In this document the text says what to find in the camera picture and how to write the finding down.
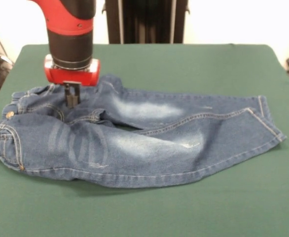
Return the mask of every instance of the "white wall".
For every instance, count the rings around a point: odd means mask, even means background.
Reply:
[[[108,43],[104,0],[97,0],[94,43]],[[184,43],[271,46],[280,63],[289,57],[289,0],[190,0]],[[44,16],[27,0],[0,0],[0,39],[12,60],[26,44],[48,43]]]

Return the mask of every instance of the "green table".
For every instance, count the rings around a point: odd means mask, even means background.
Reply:
[[[0,92],[45,85],[47,45],[23,48]],[[0,237],[289,237],[289,78],[265,45],[97,45],[127,87],[266,95],[288,139],[200,182],[117,190],[29,177],[0,162]]]

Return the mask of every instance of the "blue denim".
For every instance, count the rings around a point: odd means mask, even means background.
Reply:
[[[264,96],[128,89],[107,75],[81,88],[74,109],[53,84],[12,97],[0,120],[0,160],[50,179],[114,188],[187,184],[286,139]]]

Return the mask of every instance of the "distressed mark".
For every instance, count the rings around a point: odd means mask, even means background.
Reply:
[[[186,147],[186,148],[193,148],[193,147],[197,147],[200,145],[200,142],[197,143],[197,144],[180,144],[181,146],[183,147]]]
[[[182,109],[167,104],[124,102],[117,97],[112,100],[120,114],[134,119],[162,119],[183,114]]]

